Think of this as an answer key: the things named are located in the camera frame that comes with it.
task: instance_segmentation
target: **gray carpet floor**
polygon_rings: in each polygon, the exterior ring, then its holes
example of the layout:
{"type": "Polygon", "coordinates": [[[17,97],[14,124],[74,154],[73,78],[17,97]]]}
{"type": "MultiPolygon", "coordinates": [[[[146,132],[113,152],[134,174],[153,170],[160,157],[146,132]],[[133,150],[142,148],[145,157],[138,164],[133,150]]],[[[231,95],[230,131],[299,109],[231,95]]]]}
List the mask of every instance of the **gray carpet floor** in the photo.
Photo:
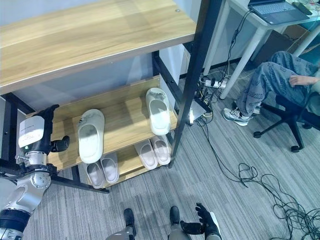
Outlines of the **gray carpet floor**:
{"type": "MultiPolygon", "coordinates": [[[[213,104],[209,124],[211,142],[228,168],[237,171],[241,162],[255,166],[260,174],[274,174],[282,188],[306,211],[320,207],[320,133],[303,129],[305,149],[291,153],[296,145],[289,128],[281,125],[262,138],[253,132],[265,129],[277,118],[262,110],[246,127],[227,122],[221,110],[230,107],[250,78],[241,74],[225,100],[213,104]]],[[[71,170],[60,175],[71,178],[71,170]]],[[[135,214],[137,240],[166,240],[170,233],[169,210],[176,205],[180,218],[196,222],[196,202],[215,213],[224,240],[267,240],[287,237],[286,223],[273,212],[273,199],[261,186],[248,188],[222,174],[199,126],[183,132],[171,169],[160,167],[111,187],[110,194],[52,185],[25,229],[25,240],[104,240],[124,226],[123,211],[135,214]]],[[[194,240],[203,236],[192,236],[194,240]]],[[[299,231],[294,240],[301,239],[299,231]]]]}

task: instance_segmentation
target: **chair wheel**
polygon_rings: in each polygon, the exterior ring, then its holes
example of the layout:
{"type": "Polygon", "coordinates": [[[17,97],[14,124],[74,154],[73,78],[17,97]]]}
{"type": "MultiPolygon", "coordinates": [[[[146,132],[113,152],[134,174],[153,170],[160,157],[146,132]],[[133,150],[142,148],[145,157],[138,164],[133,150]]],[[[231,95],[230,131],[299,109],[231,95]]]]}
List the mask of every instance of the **chair wheel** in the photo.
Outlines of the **chair wheel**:
{"type": "Polygon", "coordinates": [[[312,128],[312,126],[310,124],[307,124],[307,123],[303,124],[302,127],[304,129],[311,129],[312,128]]]}
{"type": "Polygon", "coordinates": [[[254,137],[255,139],[261,138],[261,132],[260,132],[260,131],[255,131],[255,132],[253,133],[253,137],[254,137]]]}
{"type": "Polygon", "coordinates": [[[292,146],[291,147],[291,152],[298,153],[299,151],[300,151],[300,147],[298,147],[298,146],[292,146]]]}

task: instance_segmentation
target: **person's leg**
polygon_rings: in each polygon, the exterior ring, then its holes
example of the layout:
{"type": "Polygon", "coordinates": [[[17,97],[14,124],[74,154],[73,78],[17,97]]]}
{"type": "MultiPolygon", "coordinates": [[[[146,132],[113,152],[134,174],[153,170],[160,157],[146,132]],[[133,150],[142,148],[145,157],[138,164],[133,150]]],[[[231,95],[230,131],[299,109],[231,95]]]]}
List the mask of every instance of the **person's leg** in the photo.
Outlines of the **person's leg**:
{"type": "Polygon", "coordinates": [[[255,107],[273,91],[289,101],[303,106],[308,87],[291,87],[289,79],[296,73],[274,62],[262,63],[254,72],[248,87],[236,100],[241,114],[250,117],[255,107]]]}
{"type": "Polygon", "coordinates": [[[134,213],[130,208],[127,208],[124,210],[123,216],[125,220],[125,228],[107,237],[106,240],[135,240],[137,232],[134,213]]]}
{"type": "Polygon", "coordinates": [[[286,51],[276,52],[271,57],[270,61],[279,64],[286,69],[290,69],[301,76],[314,76],[315,72],[318,70],[316,65],[286,51]]]}
{"type": "Polygon", "coordinates": [[[180,213],[176,206],[170,209],[171,232],[168,240],[191,240],[190,236],[184,233],[180,226],[180,213]]]}
{"type": "Polygon", "coordinates": [[[131,226],[126,226],[121,231],[108,236],[106,240],[135,240],[133,228],[131,226]]]}

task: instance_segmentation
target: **sneaker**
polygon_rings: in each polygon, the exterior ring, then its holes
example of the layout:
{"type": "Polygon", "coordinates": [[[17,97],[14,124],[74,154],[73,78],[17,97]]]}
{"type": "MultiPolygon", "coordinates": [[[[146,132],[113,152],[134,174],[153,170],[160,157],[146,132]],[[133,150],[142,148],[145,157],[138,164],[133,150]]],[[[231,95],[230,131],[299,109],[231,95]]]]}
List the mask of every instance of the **sneaker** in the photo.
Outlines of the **sneaker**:
{"type": "MultiPolygon", "coordinates": [[[[234,110],[234,109],[236,109],[236,108],[237,108],[237,104],[236,104],[236,100],[234,100],[234,101],[232,102],[232,109],[234,110]]],[[[259,103],[259,105],[254,108],[252,114],[253,114],[253,115],[259,115],[259,114],[260,114],[260,109],[261,109],[261,103],[259,103]]]]}
{"type": "Polygon", "coordinates": [[[242,116],[239,108],[231,110],[229,108],[224,108],[222,111],[222,116],[225,120],[230,122],[235,122],[240,126],[247,126],[250,120],[249,116],[242,116]]]}
{"type": "Polygon", "coordinates": [[[179,224],[180,222],[180,213],[177,206],[172,206],[170,209],[170,223],[171,225],[179,224]]]}
{"type": "Polygon", "coordinates": [[[132,212],[131,208],[127,208],[123,212],[124,220],[125,220],[125,226],[126,227],[132,227],[132,233],[135,237],[137,235],[136,226],[135,226],[135,217],[134,213],[132,212]]]}

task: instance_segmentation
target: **slipper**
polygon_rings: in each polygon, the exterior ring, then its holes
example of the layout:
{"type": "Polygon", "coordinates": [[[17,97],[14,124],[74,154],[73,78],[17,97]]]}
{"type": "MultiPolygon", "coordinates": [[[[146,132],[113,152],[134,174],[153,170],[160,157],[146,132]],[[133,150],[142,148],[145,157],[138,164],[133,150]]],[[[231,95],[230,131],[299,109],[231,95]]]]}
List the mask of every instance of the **slipper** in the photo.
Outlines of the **slipper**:
{"type": "Polygon", "coordinates": [[[169,100],[167,94],[160,88],[150,88],[145,95],[150,116],[151,131],[163,136],[170,131],[169,100]]]}
{"type": "Polygon", "coordinates": [[[171,160],[171,151],[166,136],[154,136],[150,139],[158,163],[167,165],[171,160]]]}
{"type": "Polygon", "coordinates": [[[97,109],[90,109],[81,116],[77,127],[80,158],[86,164],[95,163],[104,149],[105,116],[97,109]]]}
{"type": "Polygon", "coordinates": [[[100,162],[107,183],[116,183],[119,180],[118,158],[116,152],[103,155],[100,162]]]}
{"type": "Polygon", "coordinates": [[[146,169],[152,170],[158,166],[157,157],[149,139],[135,144],[134,148],[146,169]]]}
{"type": "Polygon", "coordinates": [[[86,174],[95,189],[101,189],[106,184],[106,179],[100,161],[90,163],[85,168],[86,174]]]}

